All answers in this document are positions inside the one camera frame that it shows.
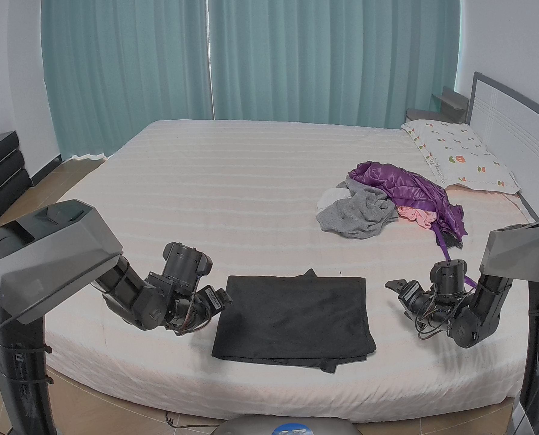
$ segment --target white headboard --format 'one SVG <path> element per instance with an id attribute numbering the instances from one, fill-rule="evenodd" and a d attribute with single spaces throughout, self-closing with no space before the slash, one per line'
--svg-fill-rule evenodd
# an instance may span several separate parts
<path id="1" fill-rule="evenodd" d="M 525 206 L 539 220 L 539 105 L 476 72 L 467 121 L 512 171 Z"/>

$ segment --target blue sticker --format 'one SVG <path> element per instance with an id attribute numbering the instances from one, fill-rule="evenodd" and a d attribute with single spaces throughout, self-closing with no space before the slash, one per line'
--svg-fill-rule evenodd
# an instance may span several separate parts
<path id="1" fill-rule="evenodd" d="M 303 424 L 284 424 L 275 429 L 272 435 L 314 435 L 314 432 Z"/>

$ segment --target black folded cloth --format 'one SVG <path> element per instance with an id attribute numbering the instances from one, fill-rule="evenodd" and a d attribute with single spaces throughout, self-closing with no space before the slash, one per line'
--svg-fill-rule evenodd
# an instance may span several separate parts
<path id="1" fill-rule="evenodd" d="M 334 373 L 376 350 L 364 278 L 230 275 L 226 290 L 233 304 L 220 315 L 215 358 Z"/>

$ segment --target pillow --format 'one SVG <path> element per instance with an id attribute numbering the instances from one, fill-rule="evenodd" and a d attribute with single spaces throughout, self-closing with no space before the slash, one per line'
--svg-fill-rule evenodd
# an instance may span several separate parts
<path id="1" fill-rule="evenodd" d="M 467 124 L 415 120 L 402 125 L 427 160 L 437 183 L 515 194 L 512 174 Z"/>

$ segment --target tiled floor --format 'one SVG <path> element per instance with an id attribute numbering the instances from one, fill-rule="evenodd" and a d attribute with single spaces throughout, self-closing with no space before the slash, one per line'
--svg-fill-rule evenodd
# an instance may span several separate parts
<path id="1" fill-rule="evenodd" d="M 0 225 L 19 216 L 56 202 L 68 189 L 102 161 L 72 160 L 59 166 L 34 188 L 30 188 L 0 218 Z M 64 435 L 199 435 L 213 428 L 172 429 L 164 421 L 164 411 L 147 408 L 103 395 L 49 369 L 54 378 L 50 398 L 54 420 Z M 512 400 L 476 410 L 455 412 L 421 419 L 396 422 L 357 424 L 368 435 L 502 435 L 512 409 Z M 174 414 L 178 425 L 219 424 L 215 419 Z M 0 431 L 8 431 L 10 423 L 0 397 Z"/>

